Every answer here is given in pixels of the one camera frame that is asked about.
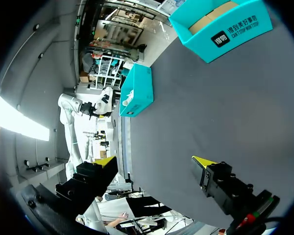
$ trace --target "gray tabletop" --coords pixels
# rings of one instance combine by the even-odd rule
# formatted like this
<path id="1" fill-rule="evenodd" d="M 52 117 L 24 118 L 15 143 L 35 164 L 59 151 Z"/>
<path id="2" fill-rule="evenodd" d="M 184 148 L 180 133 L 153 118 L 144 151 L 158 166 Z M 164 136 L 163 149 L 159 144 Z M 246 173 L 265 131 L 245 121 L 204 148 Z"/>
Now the gray tabletop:
<path id="1" fill-rule="evenodd" d="M 205 198 L 192 155 L 233 166 L 255 193 L 294 200 L 294 41 L 285 26 L 210 64 L 176 39 L 152 68 L 154 103 L 131 119 L 135 182 L 180 213 L 227 228 L 232 221 Z"/>

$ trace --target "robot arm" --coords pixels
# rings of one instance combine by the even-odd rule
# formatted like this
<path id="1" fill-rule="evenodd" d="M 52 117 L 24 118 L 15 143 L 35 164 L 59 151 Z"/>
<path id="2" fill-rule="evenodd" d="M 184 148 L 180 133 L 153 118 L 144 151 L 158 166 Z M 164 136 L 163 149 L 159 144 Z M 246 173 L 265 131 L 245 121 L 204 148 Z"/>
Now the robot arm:
<path id="1" fill-rule="evenodd" d="M 92 106 L 92 103 L 83 103 L 82 100 L 75 97 L 62 94 L 58 99 L 58 105 L 61 108 L 60 121 L 64 125 L 67 146 L 70 153 L 69 161 L 66 163 L 67 180 L 73 179 L 76 168 L 83 163 L 83 159 L 78 149 L 76 133 L 74 128 L 74 113 L 83 113 L 86 115 L 109 116 L 112 112 L 113 90 L 108 87 L 101 93 L 99 100 Z M 94 230 L 107 233 L 100 211 L 94 200 L 84 213 L 86 226 Z"/>

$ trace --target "wall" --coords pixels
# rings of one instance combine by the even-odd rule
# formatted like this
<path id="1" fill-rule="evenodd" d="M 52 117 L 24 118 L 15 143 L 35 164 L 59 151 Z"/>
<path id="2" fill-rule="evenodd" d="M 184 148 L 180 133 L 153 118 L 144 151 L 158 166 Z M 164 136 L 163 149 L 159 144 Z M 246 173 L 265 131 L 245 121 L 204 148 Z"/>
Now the wall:
<path id="1" fill-rule="evenodd" d="M 71 48 L 77 4 L 76 0 L 47 1 L 20 32 L 0 74 L 0 96 L 14 108 L 19 105 L 21 113 L 50 130 L 49 141 L 40 141 L 1 129 L 0 160 L 16 190 L 56 179 L 64 169 L 56 157 L 69 157 L 57 100 L 64 88 L 76 85 Z M 40 25 L 39 29 L 20 50 L 3 79 L 8 64 L 32 34 L 35 24 Z M 50 168 L 37 173 L 26 170 L 24 160 L 35 166 L 45 163 L 45 157 L 50 158 Z"/>

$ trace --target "cable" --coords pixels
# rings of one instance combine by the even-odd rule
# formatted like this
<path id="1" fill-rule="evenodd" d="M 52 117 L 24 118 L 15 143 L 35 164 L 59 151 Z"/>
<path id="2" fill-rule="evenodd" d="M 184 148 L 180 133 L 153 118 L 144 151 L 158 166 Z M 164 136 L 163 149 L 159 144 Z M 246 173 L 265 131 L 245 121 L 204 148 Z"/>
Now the cable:
<path id="1" fill-rule="evenodd" d="M 112 219 L 124 219 L 124 217 L 108 216 L 108 215 L 104 215 L 104 214 L 102 214 L 101 216 L 112 218 Z M 142 216 L 142 217 L 128 217 L 126 219 L 146 219 L 146 218 L 158 219 L 158 218 L 166 218 L 166 217 L 184 217 L 185 218 L 186 216 L 184 216 L 184 215 Z"/>
<path id="2" fill-rule="evenodd" d="M 168 232 L 170 232 L 179 222 L 181 222 L 183 219 L 181 219 L 180 221 L 178 221 L 176 224 L 174 224 L 174 226 L 172 227 L 172 228 L 170 228 L 166 233 L 165 233 L 165 235 L 168 233 Z"/>
<path id="3" fill-rule="evenodd" d="M 209 235 L 214 234 L 216 231 L 218 231 L 220 228 L 216 228 L 215 230 L 213 230 Z"/>

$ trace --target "cardboard box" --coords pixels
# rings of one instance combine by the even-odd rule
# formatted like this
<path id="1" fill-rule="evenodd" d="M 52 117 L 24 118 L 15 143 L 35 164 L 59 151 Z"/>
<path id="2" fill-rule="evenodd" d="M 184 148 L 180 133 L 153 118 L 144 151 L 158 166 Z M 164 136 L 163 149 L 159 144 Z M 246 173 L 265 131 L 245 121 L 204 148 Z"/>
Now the cardboard box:
<path id="1" fill-rule="evenodd" d="M 202 28 L 204 28 L 207 24 L 209 24 L 212 20 L 208 18 L 207 16 L 204 16 L 199 21 L 197 21 L 195 24 L 190 27 L 190 32 L 194 35 L 198 31 L 200 31 Z"/>
<path id="2" fill-rule="evenodd" d="M 181 43 L 206 63 L 272 30 L 263 0 L 187 0 L 169 20 Z"/>
<path id="3" fill-rule="evenodd" d="M 84 71 L 80 72 L 79 79 L 81 82 L 89 82 L 88 73 L 86 73 Z"/>
<path id="4" fill-rule="evenodd" d="M 221 6 L 214 9 L 212 12 L 210 12 L 208 15 L 206 15 L 209 19 L 212 21 L 218 18 L 219 16 L 223 15 L 225 12 L 231 10 L 232 8 L 238 6 L 237 3 L 228 1 L 225 4 L 222 4 Z"/>
<path id="5" fill-rule="evenodd" d="M 100 158 L 107 158 L 107 151 L 100 151 Z"/>

